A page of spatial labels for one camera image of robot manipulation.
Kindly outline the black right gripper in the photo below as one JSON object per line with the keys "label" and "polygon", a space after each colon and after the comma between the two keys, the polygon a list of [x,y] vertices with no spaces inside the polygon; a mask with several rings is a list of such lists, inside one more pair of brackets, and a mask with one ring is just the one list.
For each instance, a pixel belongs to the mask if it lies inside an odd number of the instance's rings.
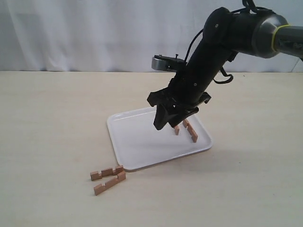
{"label": "black right gripper", "polygon": [[160,131],[169,123],[174,128],[187,117],[198,112],[198,106],[208,103],[206,92],[210,79],[171,79],[168,85],[147,97],[150,106],[156,106],[153,125]]}

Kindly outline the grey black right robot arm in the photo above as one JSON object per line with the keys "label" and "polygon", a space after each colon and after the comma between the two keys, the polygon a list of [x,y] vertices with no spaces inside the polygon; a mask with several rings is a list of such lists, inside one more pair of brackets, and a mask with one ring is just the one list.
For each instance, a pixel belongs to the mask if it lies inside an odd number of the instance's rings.
{"label": "grey black right robot arm", "polygon": [[223,65],[239,53],[269,59],[279,53],[303,56],[303,29],[293,26],[275,12],[257,7],[231,12],[221,7],[207,18],[200,32],[202,39],[191,56],[185,59],[155,55],[151,67],[174,72],[168,86],[151,92],[147,98],[156,107],[154,126],[175,127],[208,103],[207,87]]}

